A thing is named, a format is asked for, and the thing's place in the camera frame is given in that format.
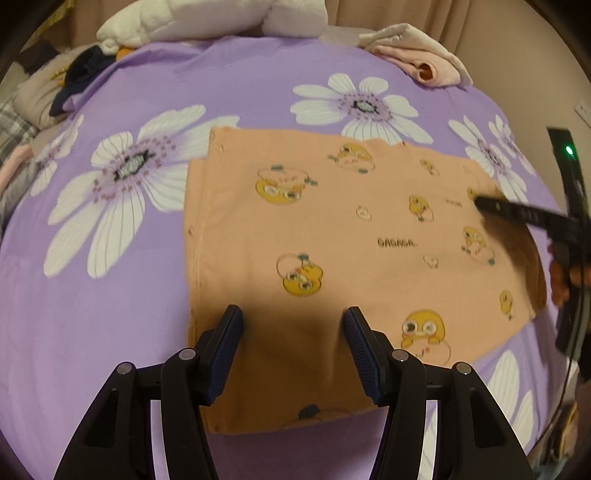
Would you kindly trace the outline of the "person's right hand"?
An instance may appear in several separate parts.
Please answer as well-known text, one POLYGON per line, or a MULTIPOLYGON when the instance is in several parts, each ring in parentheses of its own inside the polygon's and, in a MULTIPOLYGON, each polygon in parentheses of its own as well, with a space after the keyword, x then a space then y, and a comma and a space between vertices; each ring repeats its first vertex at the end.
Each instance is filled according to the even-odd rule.
POLYGON ((591 268, 590 265, 578 266, 566 273, 566 270, 556 260, 553 244, 549 245, 548 253, 552 257, 549 266, 552 302, 557 308, 562 308, 570 299, 571 286, 581 288, 582 284, 590 285, 591 268))

